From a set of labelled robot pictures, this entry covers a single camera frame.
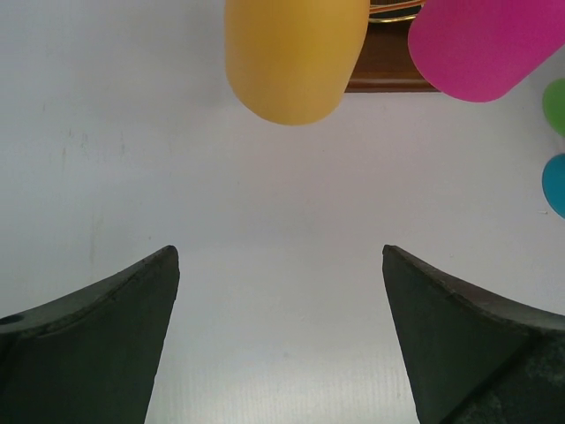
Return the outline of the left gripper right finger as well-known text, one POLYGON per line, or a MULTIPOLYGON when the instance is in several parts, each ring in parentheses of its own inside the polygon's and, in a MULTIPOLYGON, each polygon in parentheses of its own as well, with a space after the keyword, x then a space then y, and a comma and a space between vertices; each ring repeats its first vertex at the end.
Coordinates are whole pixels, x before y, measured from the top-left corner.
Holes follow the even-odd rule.
POLYGON ((421 423, 562 423, 564 318, 398 246, 382 274, 421 423))

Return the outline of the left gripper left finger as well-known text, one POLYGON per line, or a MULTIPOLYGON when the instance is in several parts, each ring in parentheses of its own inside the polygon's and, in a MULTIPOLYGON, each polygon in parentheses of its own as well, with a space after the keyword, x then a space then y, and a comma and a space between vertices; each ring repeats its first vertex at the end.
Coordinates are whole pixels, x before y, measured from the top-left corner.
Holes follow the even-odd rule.
POLYGON ((179 285, 165 246, 1 320, 3 423, 142 423, 179 285))

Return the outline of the blue plastic wine glass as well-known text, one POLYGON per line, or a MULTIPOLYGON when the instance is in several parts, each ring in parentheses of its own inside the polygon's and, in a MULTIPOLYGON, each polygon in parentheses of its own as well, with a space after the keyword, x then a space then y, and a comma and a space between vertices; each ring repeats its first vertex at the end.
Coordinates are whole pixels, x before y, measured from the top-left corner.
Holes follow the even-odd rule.
POLYGON ((551 209, 565 218, 565 155, 552 157, 545 165, 541 184, 543 194, 551 209))

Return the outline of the gold wire wine glass rack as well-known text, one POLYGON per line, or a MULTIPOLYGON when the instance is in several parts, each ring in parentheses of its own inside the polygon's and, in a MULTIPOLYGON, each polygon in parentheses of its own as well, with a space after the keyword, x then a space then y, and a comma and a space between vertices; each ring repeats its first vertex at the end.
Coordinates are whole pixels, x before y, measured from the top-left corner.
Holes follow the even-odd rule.
POLYGON ((348 93, 433 92, 418 72, 408 49, 411 22, 423 1, 372 1, 368 28, 348 93))

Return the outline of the pink plastic wine glass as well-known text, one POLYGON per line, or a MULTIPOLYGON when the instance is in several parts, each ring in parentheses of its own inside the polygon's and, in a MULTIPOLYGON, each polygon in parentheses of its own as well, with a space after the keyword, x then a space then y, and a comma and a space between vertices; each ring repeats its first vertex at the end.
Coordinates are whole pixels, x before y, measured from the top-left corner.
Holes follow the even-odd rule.
POLYGON ((408 33, 424 79, 466 102, 501 98, 563 44, 562 1, 428 1, 408 33))

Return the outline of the orange plastic wine glass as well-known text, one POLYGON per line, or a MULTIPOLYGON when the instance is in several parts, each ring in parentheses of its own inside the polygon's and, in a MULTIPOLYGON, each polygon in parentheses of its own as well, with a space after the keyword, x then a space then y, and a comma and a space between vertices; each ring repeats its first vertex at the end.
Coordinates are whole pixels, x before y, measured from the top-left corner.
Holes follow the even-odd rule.
POLYGON ((368 27, 366 0, 231 0, 224 5, 227 80, 258 117, 308 125, 339 105, 368 27))

